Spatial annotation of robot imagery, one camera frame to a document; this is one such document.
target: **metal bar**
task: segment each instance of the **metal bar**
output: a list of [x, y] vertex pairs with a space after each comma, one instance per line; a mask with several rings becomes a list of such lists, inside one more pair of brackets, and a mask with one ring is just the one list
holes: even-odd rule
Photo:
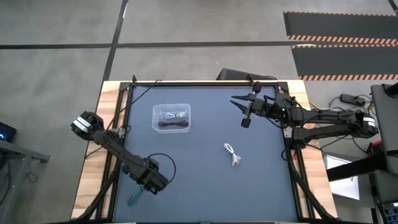
[[[303, 154], [302, 154], [301, 150], [297, 151], [296, 157], [297, 157], [297, 161], [298, 161], [298, 167], [300, 169], [300, 175], [301, 175], [302, 179], [304, 180], [305, 184], [307, 184], [309, 186], [307, 172], [305, 171], [304, 159], [303, 159]], [[310, 199], [305, 198], [305, 201], [307, 204], [308, 216], [310, 218], [315, 218], [315, 213], [313, 211], [312, 203], [311, 203]]]
[[187, 47], [276, 47], [300, 44], [324, 44], [317, 41], [219, 41], [219, 42], [159, 42], [118, 44], [122, 49], [163, 49]]
[[30, 50], [30, 49], [107, 49], [111, 44], [21, 44], [0, 45], [0, 50]]
[[349, 164], [327, 169], [329, 181], [341, 180], [360, 174], [367, 174], [375, 170], [387, 170], [386, 158], [384, 154], [360, 159]]
[[[133, 89], [133, 87], [132, 87], [132, 85], [130, 85], [130, 87], [128, 88], [128, 94], [127, 94], [126, 110], [124, 111], [124, 118], [123, 118], [123, 126], [124, 127], [127, 126], [127, 123], [129, 120], [130, 107], [131, 107], [130, 103], [131, 103], [132, 93], [133, 93], [132, 89]], [[122, 140], [123, 147], [124, 147], [125, 142], [126, 142], [126, 135], [124, 136], [124, 138]], [[116, 161], [115, 169], [120, 170], [120, 167], [121, 167], [121, 161], [118, 159]], [[116, 203], [116, 193], [118, 192], [119, 176], [120, 176], [120, 172], [117, 172], [115, 174], [115, 180], [113, 182], [111, 198], [109, 200], [108, 218], [110, 221], [113, 219], [113, 215], [114, 215], [114, 205]]]
[[395, 14], [398, 16], [398, 7], [394, 0], [388, 0], [388, 2], [390, 3], [392, 10], [394, 10]]
[[[158, 42], [158, 43], [120, 43], [115, 49], [179, 49], [189, 47], [276, 47], [300, 44], [327, 44], [317, 41], [214, 41], [214, 42]], [[29, 50], [29, 49], [107, 49], [109, 44], [21, 44], [0, 45], [0, 50]]]
[[10, 189], [6, 195], [6, 198], [4, 199], [2, 205], [0, 206], [0, 223], [1, 224], [6, 224], [11, 222], [11, 217], [12, 217], [12, 209], [15, 206], [15, 202], [17, 200], [17, 195], [19, 192], [19, 189], [22, 185], [22, 182], [24, 181], [24, 175], [28, 170], [28, 166], [30, 165], [30, 161], [32, 160], [31, 157], [29, 156], [21, 156], [19, 158], [16, 158], [18, 160], [21, 160], [22, 164], [20, 168], [16, 171], [16, 167], [14, 165], [14, 162], [10, 162]]
[[124, 14], [126, 13], [126, 10], [127, 10], [127, 2], [128, 2], [128, 0], [123, 0], [120, 11], [119, 11], [118, 23], [116, 24], [116, 28], [114, 30], [112, 46], [111, 46], [111, 50], [109, 51], [108, 59], [106, 60], [106, 65], [105, 65], [104, 75], [102, 77], [102, 82], [108, 81], [109, 76], [111, 75], [113, 59], [116, 54], [116, 48], [117, 48], [118, 42], [119, 42], [119, 36], [120, 36], [120, 31], [121, 31], [122, 25], [123, 25]]
[[[277, 82], [261, 82], [263, 86], [275, 86]], [[137, 86], [251, 86], [249, 82], [137, 82]]]
[[39, 159], [41, 162], [48, 162], [50, 159], [49, 155], [41, 154], [24, 147], [17, 146], [7, 141], [0, 141], [0, 151], [6, 151], [8, 153], [18, 153], [29, 156], [31, 158]]
[[[118, 100], [116, 102], [116, 107], [115, 107], [115, 111], [114, 111], [114, 120], [113, 120], [112, 128], [118, 128], [122, 99], [123, 99], [123, 91], [119, 90]], [[110, 152], [107, 152], [106, 159], [105, 159], [104, 172], [103, 172], [102, 181], [101, 181], [101, 187], [105, 184], [106, 180], [108, 179], [109, 171], [111, 169], [111, 161], [112, 161], [112, 154]], [[97, 212], [95, 213], [95, 218], [102, 218], [103, 207], [104, 207], [104, 198], [102, 198], [99, 201]]]
[[[275, 88], [275, 94], [278, 94], [280, 90], [278, 88], [278, 86], [279, 86], [278, 83], [276, 83], [276, 84], [277, 84], [277, 86]], [[281, 84], [281, 86], [284, 86], [284, 88], [285, 88], [284, 89], [284, 93], [285, 94], [289, 94], [289, 85], [286, 82], [283, 82]], [[293, 161], [293, 157], [292, 157], [291, 153], [288, 153], [288, 152], [290, 152], [290, 150], [289, 150], [289, 141], [286, 140], [286, 136], [285, 136], [285, 133], [284, 133], [283, 129], [282, 129], [282, 136], [284, 137], [284, 146], [285, 146], [285, 149], [286, 149], [287, 167], [289, 169], [290, 182], [292, 184], [292, 192], [293, 192], [294, 204], [295, 204], [295, 208], [296, 208], [296, 215], [297, 215], [297, 218], [298, 217], [303, 217], [303, 210], [302, 210], [301, 203], [300, 203], [299, 188], [297, 187], [296, 182], [292, 178], [293, 170], [292, 170], [292, 167], [290, 166], [290, 162], [289, 162], [289, 160]]]

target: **metal frame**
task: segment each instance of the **metal frame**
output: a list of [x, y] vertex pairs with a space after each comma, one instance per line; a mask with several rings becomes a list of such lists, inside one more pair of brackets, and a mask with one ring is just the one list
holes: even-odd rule
[[29, 170], [32, 159], [37, 159], [41, 163], [47, 163], [49, 155], [32, 151], [7, 141], [0, 141], [0, 151], [6, 152], [8, 162], [10, 163], [11, 183], [6, 198], [0, 206], [0, 223], [9, 223], [12, 217], [12, 210], [15, 206], [18, 191], [25, 179], [25, 174]]
[[[126, 103], [126, 112], [124, 114], [124, 119], [123, 119], [123, 125], [127, 125], [128, 122], [128, 117], [129, 117], [129, 110], [130, 110], [130, 103], [132, 100], [132, 96], [133, 96], [133, 89], [135, 86], [251, 86], [251, 84], [249, 82], [132, 82], [129, 83], [130, 85], [126, 88], [126, 84], [127, 83], [121, 83], [121, 86], [119, 87], [119, 95], [118, 95], [118, 102], [119, 100], [121, 101], [121, 98], [123, 97], [123, 93], [124, 90], [129, 91], [128, 93], [128, 98], [127, 98], [127, 103]], [[286, 87], [288, 86], [286, 82], [262, 82], [263, 86], [273, 86], [275, 88], [275, 93], [277, 94], [278, 92], [280, 92], [280, 90], [284, 90], [286, 93], [289, 94], [289, 90], [286, 89]], [[121, 109], [120, 104], [117, 102], [116, 105], [116, 110], [115, 110], [115, 115], [119, 114], [119, 111]], [[287, 158], [290, 161], [293, 161], [293, 157], [291, 155], [291, 153], [287, 153]], [[303, 180], [308, 184], [308, 180], [307, 180], [307, 175], [305, 173], [305, 168], [304, 168], [304, 164], [303, 164], [303, 157], [301, 152], [298, 153], [296, 155], [297, 159], [298, 159], [298, 164], [300, 167], [300, 174], [302, 175]], [[106, 163], [105, 164], [105, 168], [104, 171], [108, 171], [110, 170], [110, 165], [111, 163]], [[115, 165], [115, 169], [120, 169], [121, 166], [121, 162], [119, 160], [116, 161], [116, 165]], [[290, 177], [292, 176], [292, 168], [289, 165], [289, 162], [287, 162], [287, 166], [289, 168], [289, 174]], [[302, 206], [300, 204], [300, 195], [299, 195], [299, 188], [296, 184], [296, 182], [294, 181], [293, 178], [291, 179], [291, 183], [292, 183], [292, 192], [294, 195], [294, 203], [295, 203], [295, 207], [296, 207], [296, 215], [297, 215], [297, 219], [298, 221], [303, 217], [303, 213], [302, 213]], [[106, 217], [107, 221], [111, 222], [113, 219], [113, 215], [114, 215], [114, 204], [116, 201], [116, 194], [118, 191], [118, 182], [119, 182], [119, 172], [117, 175], [115, 175], [115, 179], [114, 182], [112, 184], [112, 191], [111, 191], [111, 197], [109, 200], [109, 210], [108, 210], [108, 216]], [[313, 208], [310, 205], [309, 201], [307, 202], [307, 209], [308, 209], [308, 214], [310, 215], [310, 218], [315, 218], [315, 216], [313, 215]], [[97, 209], [97, 214], [96, 215], [96, 219], [99, 219], [102, 217], [102, 207], [99, 209]]]

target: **wooden table frame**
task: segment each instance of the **wooden table frame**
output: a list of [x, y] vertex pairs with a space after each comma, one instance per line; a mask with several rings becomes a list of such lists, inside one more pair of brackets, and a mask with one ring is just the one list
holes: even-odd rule
[[[286, 80], [286, 81], [260, 81], [265, 85], [279, 82], [281, 86], [283, 83], [287, 85], [289, 94], [295, 96], [296, 100], [303, 106], [303, 108], [309, 110], [309, 102], [307, 93], [305, 91], [304, 82], [302, 80]], [[243, 86], [249, 85], [248, 81], [138, 81], [135, 85], [236, 85]], [[113, 117], [116, 115], [116, 121], [112, 128], [118, 128], [123, 124], [127, 123], [127, 116], [129, 107], [126, 110], [119, 112], [120, 109], [124, 108], [127, 103], [130, 102], [131, 82], [104, 82], [96, 113], [103, 118], [104, 124], [107, 125]], [[312, 128], [312, 124], [307, 124], [307, 128]], [[311, 145], [319, 146], [318, 141], [312, 141]], [[87, 154], [98, 148], [93, 142], [88, 144]], [[299, 151], [297, 159], [294, 160], [296, 169], [300, 172], [303, 180], [306, 181], [310, 187], [310, 190], [316, 196], [318, 201], [326, 208], [326, 210], [333, 215], [337, 216], [335, 204], [331, 194], [328, 177], [323, 163], [322, 153], [318, 149], [312, 147], [306, 147], [302, 151]], [[81, 215], [86, 207], [91, 203], [96, 194], [98, 193], [101, 185], [108, 178], [111, 168], [117, 165], [116, 159], [111, 154], [107, 153], [106, 150], [100, 149], [98, 152], [92, 154], [85, 160], [83, 170], [81, 173], [80, 184], [76, 194], [75, 204], [72, 212], [72, 218], [76, 218]], [[116, 194], [116, 188], [114, 186], [108, 190], [103, 204], [100, 206], [102, 213], [96, 213], [92, 218], [103, 218], [112, 217], [114, 202], [110, 200]], [[313, 210], [312, 206], [308, 203], [309, 201], [305, 198], [301, 188], [297, 184], [293, 184], [294, 194], [298, 193], [296, 208], [298, 216], [318, 218], [319, 215]]]

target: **desk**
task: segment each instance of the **desk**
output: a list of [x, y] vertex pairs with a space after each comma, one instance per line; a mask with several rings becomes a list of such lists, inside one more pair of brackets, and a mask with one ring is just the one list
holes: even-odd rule
[[[179, 82], [189, 82], [189, 83], [200, 83], [200, 82], [242, 82], [242, 81], [179, 81]], [[309, 109], [308, 98], [305, 92], [305, 87], [303, 81], [293, 80], [286, 81], [289, 85], [289, 92], [292, 96], [296, 96], [297, 101], [306, 109]], [[101, 91], [99, 98], [99, 103], [97, 107], [97, 114], [104, 119], [104, 123], [107, 124], [114, 116], [114, 108], [118, 98], [120, 82], [105, 82]], [[125, 105], [126, 98], [122, 100], [122, 104]], [[119, 117], [120, 123], [124, 118], [122, 113]], [[317, 141], [311, 142], [313, 145], [318, 145]], [[95, 150], [97, 148], [96, 144], [89, 143], [87, 153]], [[315, 194], [320, 203], [328, 210], [328, 212], [336, 216], [336, 209], [333, 202], [333, 197], [328, 184], [328, 179], [326, 176], [326, 170], [323, 164], [323, 158], [317, 149], [312, 149], [310, 147], [302, 151], [303, 159], [305, 164], [305, 170], [307, 173], [307, 178], [311, 191]], [[75, 206], [73, 208], [72, 217], [78, 217], [83, 213], [85, 208], [91, 203], [92, 199], [97, 194], [100, 189], [101, 179], [104, 172], [104, 161], [106, 157], [106, 151], [100, 150], [95, 154], [92, 154], [84, 163], [83, 172], [81, 174], [80, 184], [78, 192], [76, 195]], [[105, 198], [103, 216], [106, 215], [109, 205], [109, 193]], [[303, 208], [303, 215], [308, 216], [305, 210], [305, 197], [302, 192], [299, 192], [300, 203]]]

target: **black object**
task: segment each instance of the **black object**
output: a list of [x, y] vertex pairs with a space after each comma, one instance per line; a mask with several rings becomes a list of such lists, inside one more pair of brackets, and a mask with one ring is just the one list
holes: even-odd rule
[[349, 94], [341, 94], [340, 101], [344, 103], [349, 103], [356, 106], [363, 106], [365, 104], [365, 99], [359, 96], [353, 96]]
[[384, 154], [370, 156], [358, 161], [326, 170], [329, 181], [341, 180], [375, 170], [387, 170]]
[[295, 47], [292, 52], [299, 76], [362, 75], [366, 79], [376, 79], [380, 75], [377, 77], [379, 79], [397, 74], [398, 71], [398, 63], [394, 60], [398, 47], [321, 45]]
[[166, 126], [171, 126], [171, 125], [176, 125], [176, 126], [181, 126], [181, 127], [187, 127], [189, 125], [188, 121], [175, 121], [175, 122], [165, 122], [165, 121], [159, 121], [157, 123], [159, 127], [166, 127]]
[[12, 142], [17, 129], [0, 122], [0, 141]]
[[383, 84], [384, 91], [386, 92], [387, 95], [393, 98], [397, 98], [398, 96], [398, 83], [395, 83], [393, 85], [388, 85], [388, 84]]
[[284, 12], [284, 19], [286, 34], [294, 40], [394, 44], [398, 37], [395, 15]]
[[398, 157], [396, 154], [398, 145], [396, 134], [398, 99], [394, 95], [396, 88], [397, 84], [371, 86], [387, 169], [393, 175], [398, 175]]
[[273, 76], [269, 75], [256, 75], [247, 72], [232, 70], [229, 68], [223, 68], [218, 74], [216, 80], [247, 80], [247, 77], [251, 77], [253, 80], [277, 80]]
[[103, 120], [93, 112], [83, 112], [72, 124], [72, 131], [85, 140], [94, 141], [120, 159], [127, 168], [123, 169], [131, 179], [142, 185], [145, 190], [157, 194], [165, 189], [168, 180], [159, 173], [159, 163], [154, 159], [143, 159], [131, 154], [120, 146], [117, 133], [105, 131]]
[[[249, 101], [249, 106], [243, 106], [231, 101], [245, 114], [241, 126], [244, 128], [249, 127], [251, 113], [267, 119], [281, 121], [281, 128], [285, 129], [284, 134], [289, 149], [303, 149], [312, 139], [349, 134], [356, 138], [370, 138], [378, 133], [377, 128], [367, 122], [367, 120], [373, 118], [362, 111], [307, 111], [297, 103], [294, 96], [291, 97], [285, 93], [277, 93], [275, 98], [264, 95], [264, 99], [262, 100], [257, 98], [257, 94], [261, 91], [261, 86], [261, 82], [256, 82], [253, 85], [252, 93], [246, 96], [232, 96], [235, 99]], [[305, 123], [330, 123], [334, 125], [306, 129], [303, 128]], [[290, 137], [287, 133], [288, 127], [292, 127]], [[291, 174], [294, 180], [302, 188], [306, 198], [310, 200], [318, 214], [323, 219], [334, 220], [335, 218], [323, 208], [307, 184], [302, 180], [300, 174], [295, 169], [294, 163], [289, 159], [288, 162], [291, 166]]]

